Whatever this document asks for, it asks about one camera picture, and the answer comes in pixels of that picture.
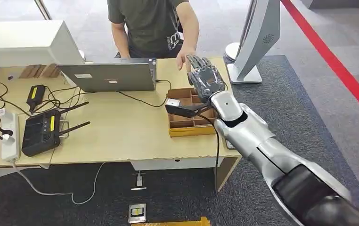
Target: red tape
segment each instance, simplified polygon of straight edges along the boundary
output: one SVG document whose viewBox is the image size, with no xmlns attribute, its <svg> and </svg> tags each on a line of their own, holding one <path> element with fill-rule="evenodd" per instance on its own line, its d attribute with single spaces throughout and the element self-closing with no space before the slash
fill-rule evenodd
<svg viewBox="0 0 359 226">
<path fill-rule="evenodd" d="M 339 61 L 335 54 L 328 48 L 324 41 L 319 37 L 315 30 L 311 27 L 309 22 L 297 10 L 290 0 L 281 0 L 289 14 L 293 17 L 295 22 L 303 31 L 304 35 L 310 40 L 318 53 L 326 61 L 326 63 L 335 72 L 338 78 L 343 82 L 346 88 L 353 94 L 359 102 L 359 82 L 346 69 L 346 67 Z"/>
</svg>

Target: gray carpet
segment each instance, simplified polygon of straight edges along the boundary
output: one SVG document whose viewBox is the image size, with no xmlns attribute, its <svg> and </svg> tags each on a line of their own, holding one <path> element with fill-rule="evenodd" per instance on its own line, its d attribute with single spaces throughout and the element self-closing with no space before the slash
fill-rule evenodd
<svg viewBox="0 0 359 226">
<path fill-rule="evenodd" d="M 359 182 L 307 96 L 286 57 L 267 56 L 259 64 L 263 83 L 236 85 L 233 91 L 248 104 L 285 146 L 313 160 L 341 180 L 359 206 Z M 98 164 L 26 169 L 36 187 L 49 192 L 74 191 L 75 199 L 92 192 Z M 130 191 L 129 163 L 109 163 L 100 172 L 97 191 L 87 204 L 76 206 L 69 197 L 46 197 L 33 192 L 17 174 L 0 178 L 0 226 L 127 225 L 128 205 L 147 203 L 149 222 L 198 220 L 207 216 L 223 226 L 214 195 L 211 169 L 150 171 L 148 189 Z M 254 167 L 242 160 L 219 194 L 222 212 L 232 226 L 288 226 Z"/>
</svg>

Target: white kiosk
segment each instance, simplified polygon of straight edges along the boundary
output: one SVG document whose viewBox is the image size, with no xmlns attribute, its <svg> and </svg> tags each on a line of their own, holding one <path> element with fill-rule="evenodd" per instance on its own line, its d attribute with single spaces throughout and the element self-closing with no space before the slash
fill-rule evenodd
<svg viewBox="0 0 359 226">
<path fill-rule="evenodd" d="M 229 44 L 225 55 L 232 84 L 262 82 L 256 64 L 279 39 L 280 0 L 251 0 L 240 42 Z"/>
</svg>

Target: power strip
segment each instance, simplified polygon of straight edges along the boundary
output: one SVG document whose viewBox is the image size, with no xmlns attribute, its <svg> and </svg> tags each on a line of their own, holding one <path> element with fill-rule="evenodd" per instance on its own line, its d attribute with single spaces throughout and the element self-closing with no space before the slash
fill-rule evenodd
<svg viewBox="0 0 359 226">
<path fill-rule="evenodd" d="M 20 157 L 20 128 L 18 123 L 18 115 L 0 109 L 0 118 L 2 129 L 13 131 L 13 135 L 8 139 L 2 140 L 1 156 L 2 160 L 12 162 Z"/>
</svg>

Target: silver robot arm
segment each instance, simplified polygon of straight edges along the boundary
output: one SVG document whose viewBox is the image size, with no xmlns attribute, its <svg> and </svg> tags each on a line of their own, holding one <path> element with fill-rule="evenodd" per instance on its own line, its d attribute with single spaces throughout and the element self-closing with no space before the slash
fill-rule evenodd
<svg viewBox="0 0 359 226">
<path fill-rule="evenodd" d="M 260 116 L 225 91 L 220 73 L 208 59 L 187 58 L 195 69 L 188 73 L 189 82 L 204 106 L 197 111 L 171 109 L 173 114 L 192 117 L 213 107 L 219 114 L 214 122 L 216 130 L 253 163 L 291 222 L 299 226 L 359 226 L 359 209 L 351 204 L 346 187 L 316 163 L 278 142 Z"/>
</svg>

